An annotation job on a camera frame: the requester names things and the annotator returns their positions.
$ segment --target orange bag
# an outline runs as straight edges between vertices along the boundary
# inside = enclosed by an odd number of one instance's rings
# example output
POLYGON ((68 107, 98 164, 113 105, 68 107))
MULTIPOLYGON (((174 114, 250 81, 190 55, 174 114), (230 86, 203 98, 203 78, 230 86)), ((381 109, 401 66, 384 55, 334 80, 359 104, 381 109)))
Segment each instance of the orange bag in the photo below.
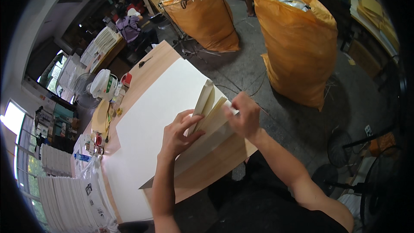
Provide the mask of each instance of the orange bag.
POLYGON ((233 14, 225 0, 169 0, 163 5, 173 21, 204 48, 217 52, 240 49, 233 14))
POLYGON ((267 54, 270 84, 302 105, 322 110, 326 81, 337 54, 337 24, 318 0, 302 0, 304 12, 278 0, 254 0, 267 54))

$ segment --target scissors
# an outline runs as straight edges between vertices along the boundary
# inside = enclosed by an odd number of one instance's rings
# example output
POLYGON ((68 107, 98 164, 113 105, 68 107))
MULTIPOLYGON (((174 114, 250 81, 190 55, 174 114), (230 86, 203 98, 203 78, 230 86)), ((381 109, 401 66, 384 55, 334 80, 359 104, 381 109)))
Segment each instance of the scissors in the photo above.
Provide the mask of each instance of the scissors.
POLYGON ((152 56, 149 58, 149 59, 147 59, 146 61, 141 61, 139 64, 138 64, 138 68, 140 69, 140 68, 142 68, 142 66, 148 61, 148 60, 150 60, 150 59, 152 59, 152 56))

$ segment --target white plastic bucket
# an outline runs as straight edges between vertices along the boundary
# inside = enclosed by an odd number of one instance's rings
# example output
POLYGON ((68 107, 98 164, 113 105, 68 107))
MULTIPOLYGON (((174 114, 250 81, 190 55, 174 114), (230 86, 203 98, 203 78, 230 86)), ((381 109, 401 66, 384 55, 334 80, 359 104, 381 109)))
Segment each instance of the white plastic bucket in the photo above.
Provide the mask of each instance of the white plastic bucket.
POLYGON ((117 86, 118 78, 116 75, 111 74, 108 69, 103 69, 92 82, 91 94, 94 98, 100 97, 106 101, 111 101, 117 86))

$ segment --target person's left hand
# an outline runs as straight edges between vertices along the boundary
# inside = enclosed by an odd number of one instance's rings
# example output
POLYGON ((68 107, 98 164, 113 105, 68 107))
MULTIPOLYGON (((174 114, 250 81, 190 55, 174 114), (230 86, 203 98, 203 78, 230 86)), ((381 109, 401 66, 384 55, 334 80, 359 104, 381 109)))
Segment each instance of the person's left hand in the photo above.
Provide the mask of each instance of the person's left hand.
POLYGON ((180 112, 174 121, 164 128, 162 147, 158 154, 159 158, 175 160, 179 154, 183 153, 199 137, 205 134, 204 131, 198 131, 188 137, 184 136, 186 129, 204 118, 204 115, 193 115, 190 117, 189 115, 193 112, 194 109, 180 112))

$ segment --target concrete floor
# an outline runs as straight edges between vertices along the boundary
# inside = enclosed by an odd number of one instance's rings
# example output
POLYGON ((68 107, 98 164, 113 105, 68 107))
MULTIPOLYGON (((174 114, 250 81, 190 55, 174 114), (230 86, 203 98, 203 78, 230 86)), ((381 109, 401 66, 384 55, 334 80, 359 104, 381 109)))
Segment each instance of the concrete floor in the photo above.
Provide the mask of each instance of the concrete floor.
MULTIPOLYGON (((227 2, 233 12, 241 50, 221 54, 221 57, 200 52, 203 60, 197 56, 187 59, 217 86, 220 85, 219 89, 230 100, 236 96, 235 92, 246 91, 251 95, 257 91, 253 99, 268 113, 261 112, 260 125, 298 158, 310 175, 319 166, 329 163, 326 147, 333 129, 344 129, 353 140, 358 140, 365 137, 364 127, 368 124, 373 132, 391 124, 395 116, 394 107, 386 90, 379 93, 378 86, 361 67, 349 64, 348 58, 339 51, 339 46, 335 70, 330 78, 337 82, 337 86, 330 88, 322 112, 296 104, 273 91, 260 56, 266 53, 266 48, 258 20, 247 18, 244 1, 227 2)), ((172 44, 175 36, 170 29, 157 32, 160 41, 165 39, 172 44)), ((80 115, 82 113, 90 115, 87 111, 80 111, 80 115)), ((349 177, 347 169, 338 171, 339 182, 343 183, 349 177)), ((233 171, 232 177, 239 180, 243 176, 244 165, 241 164, 233 171)), ((336 199, 341 192, 337 188, 331 197, 336 199)), ((175 218, 182 232, 207 230, 217 220, 217 215, 206 189, 177 204, 175 218)), ((153 225, 150 225, 146 232, 153 231, 153 225)))

